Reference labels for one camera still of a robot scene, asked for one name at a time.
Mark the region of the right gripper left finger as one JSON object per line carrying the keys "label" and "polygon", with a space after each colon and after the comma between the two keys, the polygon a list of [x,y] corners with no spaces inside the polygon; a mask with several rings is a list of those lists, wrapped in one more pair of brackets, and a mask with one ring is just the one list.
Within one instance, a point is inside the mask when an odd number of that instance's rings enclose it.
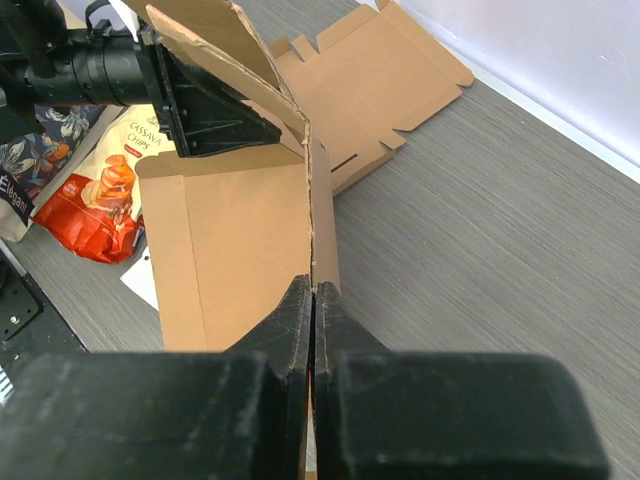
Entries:
{"label": "right gripper left finger", "polygon": [[5,479],[301,479],[313,292],[221,353],[47,354],[1,412]]}

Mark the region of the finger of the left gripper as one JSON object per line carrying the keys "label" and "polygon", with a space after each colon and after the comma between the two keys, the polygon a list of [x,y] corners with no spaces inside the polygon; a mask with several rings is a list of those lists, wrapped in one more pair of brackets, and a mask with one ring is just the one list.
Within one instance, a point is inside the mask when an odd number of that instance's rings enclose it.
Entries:
{"label": "finger of the left gripper", "polygon": [[243,94],[210,72],[179,61],[184,75],[203,95],[193,116],[208,155],[280,142],[281,129],[246,105]]}

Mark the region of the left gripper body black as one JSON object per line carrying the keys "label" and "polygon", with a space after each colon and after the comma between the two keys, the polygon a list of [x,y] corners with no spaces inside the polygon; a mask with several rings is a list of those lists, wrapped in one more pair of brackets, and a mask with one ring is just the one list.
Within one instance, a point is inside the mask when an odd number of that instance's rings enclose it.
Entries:
{"label": "left gripper body black", "polygon": [[137,60],[160,132],[174,143],[180,157],[207,156],[193,116],[203,95],[197,93],[196,86],[184,75],[181,62],[161,44],[153,29],[139,29],[137,38]]}

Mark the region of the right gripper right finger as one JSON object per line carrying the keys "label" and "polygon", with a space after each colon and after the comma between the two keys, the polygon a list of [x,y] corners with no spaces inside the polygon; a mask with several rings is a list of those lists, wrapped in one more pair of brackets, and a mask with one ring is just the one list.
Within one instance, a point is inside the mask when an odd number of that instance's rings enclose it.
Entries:
{"label": "right gripper right finger", "polygon": [[539,354],[385,347],[331,283],[315,295],[321,479],[606,479],[577,381]]}

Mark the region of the large brown cardboard box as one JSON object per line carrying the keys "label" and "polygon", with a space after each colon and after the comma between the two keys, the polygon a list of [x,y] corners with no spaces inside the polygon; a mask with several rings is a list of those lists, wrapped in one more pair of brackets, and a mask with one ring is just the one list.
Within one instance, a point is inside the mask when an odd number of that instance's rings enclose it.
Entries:
{"label": "large brown cardboard box", "polygon": [[217,153],[141,161],[143,217],[164,348],[229,366],[194,445],[223,479],[305,475],[314,295],[337,285],[325,149],[300,108],[310,43],[267,44],[231,1],[135,1],[182,67],[198,67],[276,129]]}

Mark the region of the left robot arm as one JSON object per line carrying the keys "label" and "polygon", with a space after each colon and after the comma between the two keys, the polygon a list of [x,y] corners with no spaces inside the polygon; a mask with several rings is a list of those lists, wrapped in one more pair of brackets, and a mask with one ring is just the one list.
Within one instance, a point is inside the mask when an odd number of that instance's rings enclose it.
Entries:
{"label": "left robot arm", "polygon": [[281,131],[221,79],[171,53],[149,24],[68,28],[55,1],[1,4],[1,141],[41,133],[36,106],[150,104],[183,158],[276,144]]}

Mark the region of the small flat cardboard box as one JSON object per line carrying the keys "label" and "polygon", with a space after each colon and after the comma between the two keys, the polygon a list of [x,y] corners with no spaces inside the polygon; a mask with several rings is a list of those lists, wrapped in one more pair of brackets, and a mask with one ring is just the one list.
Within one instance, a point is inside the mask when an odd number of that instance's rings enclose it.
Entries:
{"label": "small flat cardboard box", "polygon": [[270,46],[327,153],[334,193],[388,161],[474,76],[394,1],[362,4],[319,33]]}

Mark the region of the cassava chips bag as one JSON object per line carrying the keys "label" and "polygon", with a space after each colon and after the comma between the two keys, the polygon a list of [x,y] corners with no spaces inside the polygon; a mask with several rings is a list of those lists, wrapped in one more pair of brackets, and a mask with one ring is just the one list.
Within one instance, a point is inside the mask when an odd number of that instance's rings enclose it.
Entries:
{"label": "cassava chips bag", "polygon": [[150,105],[128,108],[35,215],[67,250],[117,264],[134,251],[143,225],[139,160],[172,151]]}

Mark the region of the beige canvas tote bag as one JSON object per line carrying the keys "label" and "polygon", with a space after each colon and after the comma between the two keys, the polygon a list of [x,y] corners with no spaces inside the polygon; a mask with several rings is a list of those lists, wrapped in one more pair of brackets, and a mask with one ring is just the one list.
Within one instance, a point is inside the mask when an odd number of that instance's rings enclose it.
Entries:
{"label": "beige canvas tote bag", "polygon": [[120,107],[79,106],[63,115],[38,106],[42,134],[1,146],[1,238],[20,241],[35,214],[95,148]]}

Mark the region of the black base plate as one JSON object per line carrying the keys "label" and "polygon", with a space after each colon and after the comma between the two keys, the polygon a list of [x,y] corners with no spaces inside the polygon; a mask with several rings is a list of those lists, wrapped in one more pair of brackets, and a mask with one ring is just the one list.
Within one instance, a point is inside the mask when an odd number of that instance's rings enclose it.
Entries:
{"label": "black base plate", "polygon": [[1,366],[87,349],[34,278],[1,242]]}

